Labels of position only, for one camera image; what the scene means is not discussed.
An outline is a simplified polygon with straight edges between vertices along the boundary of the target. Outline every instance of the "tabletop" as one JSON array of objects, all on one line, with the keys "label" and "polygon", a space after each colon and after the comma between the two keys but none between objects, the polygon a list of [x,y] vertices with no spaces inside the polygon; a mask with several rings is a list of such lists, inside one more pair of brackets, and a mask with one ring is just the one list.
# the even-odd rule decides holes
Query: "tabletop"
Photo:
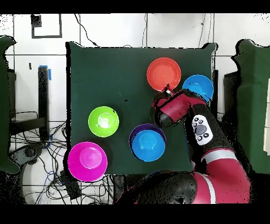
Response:
[{"label": "tabletop", "polygon": [[[191,171],[188,143],[182,123],[163,129],[167,139],[162,157],[143,162],[134,157],[129,135],[138,125],[150,123],[150,107],[158,93],[147,82],[150,63],[161,57],[175,60],[183,82],[193,74],[211,79],[212,53],[216,45],[202,49],[176,48],[83,48],[69,42],[71,60],[71,146],[79,142],[100,145],[108,158],[106,174],[148,174],[156,170]],[[113,108],[119,128],[102,138],[88,127],[90,112],[100,106]]]}]

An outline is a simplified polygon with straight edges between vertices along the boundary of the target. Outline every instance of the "green bowl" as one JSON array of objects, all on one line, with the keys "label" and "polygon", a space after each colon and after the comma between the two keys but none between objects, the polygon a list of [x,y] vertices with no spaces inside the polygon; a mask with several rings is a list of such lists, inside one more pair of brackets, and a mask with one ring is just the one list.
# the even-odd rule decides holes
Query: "green bowl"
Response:
[{"label": "green bowl", "polygon": [[94,109],[88,118],[91,132],[98,137],[108,137],[116,132],[119,118],[114,109],[106,106]]}]

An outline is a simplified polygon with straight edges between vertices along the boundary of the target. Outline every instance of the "bowl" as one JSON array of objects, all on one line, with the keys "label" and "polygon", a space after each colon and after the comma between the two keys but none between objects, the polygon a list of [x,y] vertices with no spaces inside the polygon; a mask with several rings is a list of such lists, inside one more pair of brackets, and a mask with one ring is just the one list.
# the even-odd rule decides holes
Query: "bowl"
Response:
[{"label": "bowl", "polygon": [[155,125],[142,124],[131,132],[129,146],[136,158],[144,162],[152,162],[163,155],[166,137],[163,131]]},{"label": "bowl", "polygon": [[212,99],[214,93],[214,86],[211,80],[201,74],[188,77],[182,88],[195,92],[207,102]]},{"label": "bowl", "polygon": [[117,131],[119,118],[114,109],[106,106],[97,107],[89,115],[88,126],[94,135],[108,137]]},{"label": "bowl", "polygon": [[93,142],[81,142],[72,147],[67,158],[70,173],[82,182],[103,177],[108,161],[104,150]]},{"label": "bowl", "polygon": [[155,59],[147,69],[149,85],[161,92],[169,85],[171,89],[177,87],[181,79],[181,70],[176,61],[171,58]]},{"label": "bowl", "polygon": [[132,140],[142,130],[154,130],[155,132],[159,133],[162,136],[162,138],[163,138],[163,140],[164,140],[164,142],[166,144],[166,137],[165,137],[165,134],[164,134],[164,132],[162,131],[161,128],[155,126],[154,124],[141,124],[141,125],[138,125],[136,128],[134,128],[132,130],[132,132],[130,133],[130,136],[129,136],[129,146],[130,146],[130,148],[131,148]]}]

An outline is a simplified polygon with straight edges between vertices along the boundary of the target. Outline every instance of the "black frame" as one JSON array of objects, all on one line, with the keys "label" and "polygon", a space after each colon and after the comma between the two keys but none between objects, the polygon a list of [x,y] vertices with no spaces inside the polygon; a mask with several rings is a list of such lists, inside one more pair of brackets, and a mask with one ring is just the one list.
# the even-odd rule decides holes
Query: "black frame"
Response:
[{"label": "black frame", "polygon": [[[16,74],[14,71],[9,70],[13,77],[9,79],[9,98],[11,100],[11,111],[15,112],[15,80]],[[48,103],[48,70],[46,67],[38,68],[38,114],[39,118],[28,120],[15,120],[9,124],[9,134],[16,135],[21,132],[33,130],[35,128],[40,129],[40,140],[49,140],[49,103]]]}]

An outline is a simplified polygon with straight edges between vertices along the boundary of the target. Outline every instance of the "pink bowl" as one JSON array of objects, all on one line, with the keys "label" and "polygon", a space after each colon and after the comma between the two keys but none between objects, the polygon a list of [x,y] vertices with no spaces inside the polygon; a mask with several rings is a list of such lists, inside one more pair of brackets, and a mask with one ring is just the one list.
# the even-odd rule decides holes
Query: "pink bowl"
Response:
[{"label": "pink bowl", "polygon": [[104,150],[93,142],[81,142],[73,146],[67,158],[70,173],[79,181],[100,179],[108,165]]}]

